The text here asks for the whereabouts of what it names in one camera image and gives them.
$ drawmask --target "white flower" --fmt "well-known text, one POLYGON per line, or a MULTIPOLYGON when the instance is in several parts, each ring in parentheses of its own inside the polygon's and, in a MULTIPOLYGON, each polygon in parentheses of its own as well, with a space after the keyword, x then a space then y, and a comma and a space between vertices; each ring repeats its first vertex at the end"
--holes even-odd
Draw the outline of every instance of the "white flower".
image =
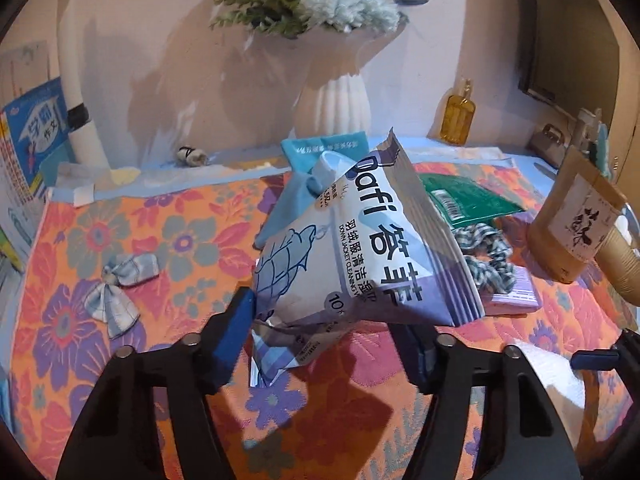
POLYGON ((298 12, 309 28, 325 24, 339 32, 360 27, 393 32, 400 20, 393 0, 300 0, 298 12))

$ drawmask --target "white tissue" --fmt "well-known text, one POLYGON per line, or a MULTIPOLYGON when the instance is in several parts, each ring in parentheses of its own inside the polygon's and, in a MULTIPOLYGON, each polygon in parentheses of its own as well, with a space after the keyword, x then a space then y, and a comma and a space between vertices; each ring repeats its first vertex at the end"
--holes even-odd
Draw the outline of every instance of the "white tissue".
POLYGON ((94 185, 76 187, 74 189, 74 207, 82 207, 94 202, 94 185))
POLYGON ((545 387, 560 420, 562 420, 571 445, 575 449, 580 439, 584 415, 582 373, 574 372, 568 359, 561 355, 523 341, 516 341, 514 344, 522 350, 540 378, 540 382, 545 387))
POLYGON ((620 234, 625 239, 628 245, 631 245, 633 238, 629 232, 629 220, 624 215, 620 215, 616 220, 616 229, 620 231, 620 234))

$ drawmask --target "orange floral fabric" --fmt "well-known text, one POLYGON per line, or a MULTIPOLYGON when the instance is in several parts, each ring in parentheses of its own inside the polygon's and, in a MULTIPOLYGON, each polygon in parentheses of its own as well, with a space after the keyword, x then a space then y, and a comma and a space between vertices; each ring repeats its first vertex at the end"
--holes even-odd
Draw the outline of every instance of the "orange floral fabric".
MULTIPOLYGON (((514 340, 569 356, 608 348, 635 328, 632 316, 595 267, 578 282, 546 280, 526 247, 527 221, 540 206, 515 169, 419 164, 420 171, 464 174, 529 208, 505 218, 513 261, 532 270, 543 307, 525 317, 494 317, 446 329, 470 346, 500 350, 514 340)), ((199 331, 222 312, 238 282, 251 276, 252 248, 284 176, 205 186, 152 197, 119 198, 75 209, 47 206, 33 250, 14 336, 12 406, 18 440, 47 478, 54 478, 72 425, 104 364, 123 345, 149 351, 199 331), (86 314, 84 297, 115 253, 156 252, 161 275, 127 291, 141 317, 109 341, 106 326, 86 314)), ((383 324, 361 322, 308 367, 284 374, 271 388, 248 388, 242 352, 230 384, 209 397, 212 416, 238 478, 255 480, 401 478, 422 429, 430 398, 402 370, 383 324)), ((585 421, 578 457, 599 451, 628 409, 613 372, 593 377, 597 413, 585 421)), ((166 397, 156 418, 168 478, 182 477, 166 397)), ((474 390, 459 478, 471 475, 478 450, 483 397, 474 390)))

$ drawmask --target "brown paper bag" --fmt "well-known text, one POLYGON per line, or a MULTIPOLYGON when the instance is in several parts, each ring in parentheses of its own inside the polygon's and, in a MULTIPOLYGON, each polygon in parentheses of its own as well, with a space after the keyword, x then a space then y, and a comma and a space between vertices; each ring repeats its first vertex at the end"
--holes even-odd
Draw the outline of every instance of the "brown paper bag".
POLYGON ((529 228, 529 249, 549 276, 571 283, 593 260, 626 198, 573 146, 529 228))

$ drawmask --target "book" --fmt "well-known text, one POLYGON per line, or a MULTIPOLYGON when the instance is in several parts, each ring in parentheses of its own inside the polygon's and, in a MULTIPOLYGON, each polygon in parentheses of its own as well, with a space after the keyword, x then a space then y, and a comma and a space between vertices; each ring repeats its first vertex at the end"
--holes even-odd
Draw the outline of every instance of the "book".
POLYGON ((60 78, 14 99, 0 115, 0 228, 24 264, 44 209, 40 165, 68 134, 60 78))

